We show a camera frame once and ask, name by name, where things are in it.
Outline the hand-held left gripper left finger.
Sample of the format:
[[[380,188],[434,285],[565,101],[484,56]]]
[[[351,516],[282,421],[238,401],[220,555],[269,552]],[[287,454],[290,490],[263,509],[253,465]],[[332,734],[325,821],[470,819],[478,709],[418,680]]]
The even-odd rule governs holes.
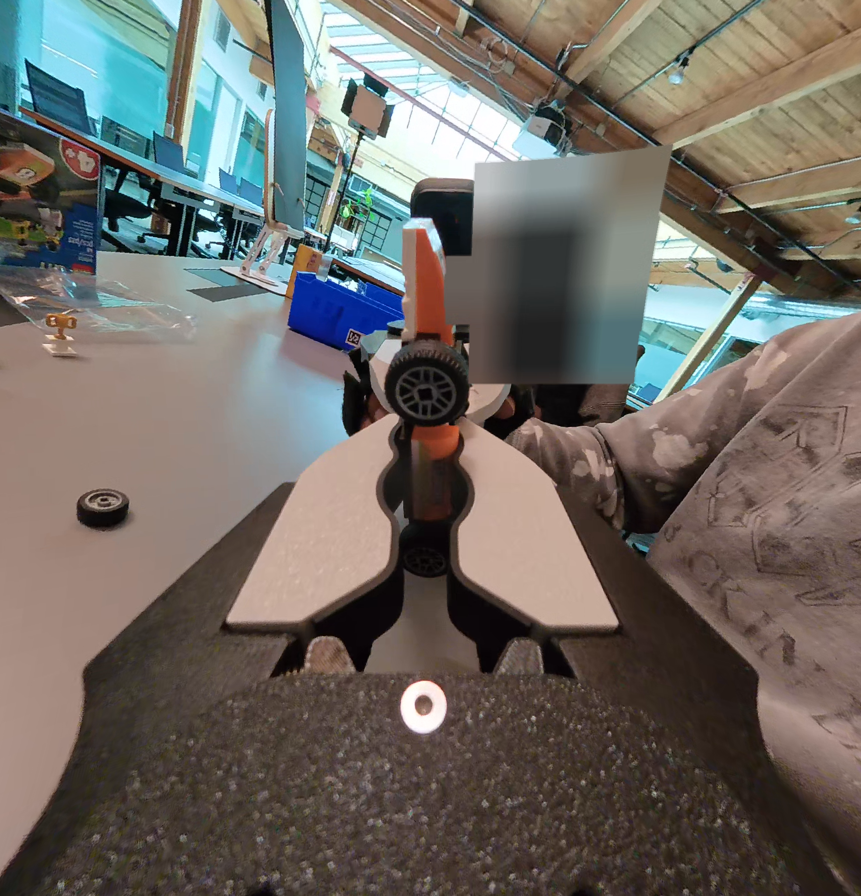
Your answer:
[[[399,526],[383,493],[398,459],[394,427],[368,427],[298,478],[225,622],[306,633],[394,571]]]

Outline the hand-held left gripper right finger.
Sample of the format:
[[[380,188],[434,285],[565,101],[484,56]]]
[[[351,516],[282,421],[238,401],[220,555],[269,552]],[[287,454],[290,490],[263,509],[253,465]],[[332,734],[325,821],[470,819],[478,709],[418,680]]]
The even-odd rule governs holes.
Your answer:
[[[466,506],[455,568],[494,606],[546,634],[614,633],[616,613],[551,478],[487,432],[462,432]]]

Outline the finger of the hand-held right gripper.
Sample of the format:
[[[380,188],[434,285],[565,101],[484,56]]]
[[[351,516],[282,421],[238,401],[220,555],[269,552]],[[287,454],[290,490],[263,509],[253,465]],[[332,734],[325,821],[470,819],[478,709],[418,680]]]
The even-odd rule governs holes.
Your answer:
[[[364,342],[364,356],[369,364],[369,396],[366,399],[365,411],[367,419],[380,419],[391,413],[398,414],[386,396],[386,379],[392,359],[401,348],[401,341]]]
[[[477,425],[494,417],[511,392],[511,385],[470,385],[464,416]]]

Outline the orange lego race car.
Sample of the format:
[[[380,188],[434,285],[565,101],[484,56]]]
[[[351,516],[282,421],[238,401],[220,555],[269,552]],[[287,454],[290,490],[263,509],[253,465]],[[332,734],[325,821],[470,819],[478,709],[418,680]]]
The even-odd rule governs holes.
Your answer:
[[[469,404],[468,362],[455,342],[445,306],[446,258],[429,218],[402,230],[401,348],[384,379],[387,402],[401,421],[395,435],[402,466],[399,539],[403,569],[423,578],[447,574],[456,516],[457,426]]]

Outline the person's right forearm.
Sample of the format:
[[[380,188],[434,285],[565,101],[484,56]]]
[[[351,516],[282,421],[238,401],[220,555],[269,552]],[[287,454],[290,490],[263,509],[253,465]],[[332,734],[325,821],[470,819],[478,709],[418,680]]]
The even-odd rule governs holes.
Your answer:
[[[505,442],[618,531],[658,532],[719,453],[823,350],[833,325],[773,337],[692,388],[612,423],[529,420]]]

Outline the loose black lego wheel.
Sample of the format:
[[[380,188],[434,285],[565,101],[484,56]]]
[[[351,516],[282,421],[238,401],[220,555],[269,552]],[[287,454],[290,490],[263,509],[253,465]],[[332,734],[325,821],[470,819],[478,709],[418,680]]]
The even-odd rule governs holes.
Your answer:
[[[77,520],[84,526],[106,530],[123,523],[130,510],[128,496],[115,488],[100,487],[77,499]]]

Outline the blue lego set box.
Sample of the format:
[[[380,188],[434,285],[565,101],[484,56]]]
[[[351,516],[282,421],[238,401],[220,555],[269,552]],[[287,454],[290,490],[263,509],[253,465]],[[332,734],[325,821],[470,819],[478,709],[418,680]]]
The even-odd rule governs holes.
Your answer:
[[[95,274],[100,155],[0,109],[0,264]]]

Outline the blue plastic bin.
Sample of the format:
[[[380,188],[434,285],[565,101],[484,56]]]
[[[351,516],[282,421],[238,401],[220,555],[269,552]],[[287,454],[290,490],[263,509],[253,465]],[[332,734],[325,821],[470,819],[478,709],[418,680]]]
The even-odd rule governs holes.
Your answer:
[[[402,320],[402,297],[361,283],[355,289],[336,280],[299,272],[290,299],[288,328],[336,350],[356,349],[362,339]]]

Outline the white ceiling projector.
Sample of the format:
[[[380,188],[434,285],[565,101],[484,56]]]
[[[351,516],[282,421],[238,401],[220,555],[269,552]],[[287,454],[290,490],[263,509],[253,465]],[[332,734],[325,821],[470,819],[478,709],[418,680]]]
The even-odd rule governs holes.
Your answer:
[[[571,126],[563,104],[541,104],[521,125],[512,150],[523,159],[543,161],[564,157],[570,149]]]

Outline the studio light panel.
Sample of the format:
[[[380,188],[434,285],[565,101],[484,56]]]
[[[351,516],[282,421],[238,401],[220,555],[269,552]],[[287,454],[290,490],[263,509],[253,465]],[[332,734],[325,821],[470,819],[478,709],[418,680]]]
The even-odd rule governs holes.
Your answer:
[[[367,73],[361,83],[350,79],[341,106],[349,127],[371,140],[386,138],[393,112],[385,99],[387,91],[385,84]]]

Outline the white display stand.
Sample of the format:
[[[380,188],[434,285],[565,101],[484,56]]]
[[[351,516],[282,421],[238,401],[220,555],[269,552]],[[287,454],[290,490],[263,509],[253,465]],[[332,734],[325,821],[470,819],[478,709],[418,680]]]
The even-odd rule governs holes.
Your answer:
[[[266,223],[253,242],[243,263],[237,267],[224,267],[223,270],[247,283],[282,296],[286,292],[286,286],[271,277],[269,269],[279,263],[280,255],[286,249],[290,239],[301,236],[300,231],[292,230],[282,223],[273,226]]]

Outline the tall black panel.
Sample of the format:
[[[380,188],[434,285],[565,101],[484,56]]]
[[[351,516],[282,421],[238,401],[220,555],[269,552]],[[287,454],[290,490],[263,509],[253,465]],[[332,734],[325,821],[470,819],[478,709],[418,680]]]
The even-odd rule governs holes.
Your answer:
[[[268,179],[273,217],[289,229],[301,231],[308,151],[304,47],[286,2],[266,2],[266,16],[275,91]]]

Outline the clear plastic bag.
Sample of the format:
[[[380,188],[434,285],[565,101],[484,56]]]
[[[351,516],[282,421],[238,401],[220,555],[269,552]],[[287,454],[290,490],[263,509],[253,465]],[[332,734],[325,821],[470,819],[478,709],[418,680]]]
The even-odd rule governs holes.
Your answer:
[[[69,334],[85,342],[186,342],[196,332],[178,308],[91,274],[0,265],[0,297],[45,333],[56,332],[49,319],[73,317]]]

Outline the long wooden office desk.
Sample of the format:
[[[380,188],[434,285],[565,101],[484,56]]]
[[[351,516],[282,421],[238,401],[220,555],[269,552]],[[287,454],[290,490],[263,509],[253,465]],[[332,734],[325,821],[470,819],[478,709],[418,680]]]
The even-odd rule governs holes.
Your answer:
[[[21,114],[38,126],[98,153],[104,166],[126,175],[144,175],[153,181],[157,202],[154,212],[168,222],[166,253],[169,256],[189,255],[197,215],[201,212],[211,210],[230,215],[231,229],[224,239],[220,254],[220,258],[229,263],[233,263],[237,257],[243,228],[263,224],[264,214],[259,205],[155,161],[135,156],[114,144],[78,132],[31,108],[21,107]]]

